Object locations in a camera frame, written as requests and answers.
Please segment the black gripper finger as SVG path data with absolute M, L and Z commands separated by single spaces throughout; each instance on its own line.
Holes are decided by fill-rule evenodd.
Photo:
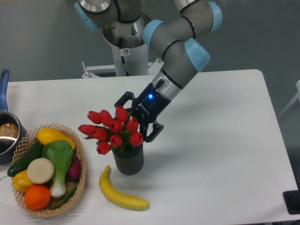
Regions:
M 132 104 L 129 108 L 126 108 L 125 110 L 127 112 L 135 112 L 136 109 L 133 107 L 133 101 L 135 100 L 135 96 L 133 92 L 127 91 L 125 92 L 120 98 L 119 100 L 114 104 L 114 107 L 117 108 L 119 105 L 120 106 L 124 106 L 126 102 L 128 102 L 129 100 L 132 101 Z
M 143 140 L 146 143 L 150 143 L 155 140 L 155 138 L 160 134 L 160 132 L 164 129 L 164 126 L 157 122 L 156 120 L 152 123 L 152 131 L 149 135 L 147 135 L 149 128 L 149 124 L 141 124 L 140 125 L 140 133 L 143 136 Z

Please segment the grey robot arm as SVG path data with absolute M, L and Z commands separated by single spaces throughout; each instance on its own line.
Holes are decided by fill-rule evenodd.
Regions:
M 150 19 L 138 0 L 78 0 L 74 5 L 89 30 L 102 31 L 112 48 L 117 76 L 146 75 L 148 51 L 162 60 L 160 71 L 139 96 L 126 92 L 117 101 L 132 101 L 130 109 L 148 143 L 163 129 L 157 116 L 210 60 L 198 39 L 217 29 L 223 19 L 214 2 L 177 0 L 175 5 L 180 17 L 171 23 Z

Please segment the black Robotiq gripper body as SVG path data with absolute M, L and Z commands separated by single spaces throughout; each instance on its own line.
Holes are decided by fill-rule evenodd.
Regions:
M 153 83 L 149 83 L 138 97 L 133 98 L 132 115 L 139 124 L 150 124 L 170 103 L 170 99 L 161 94 Z

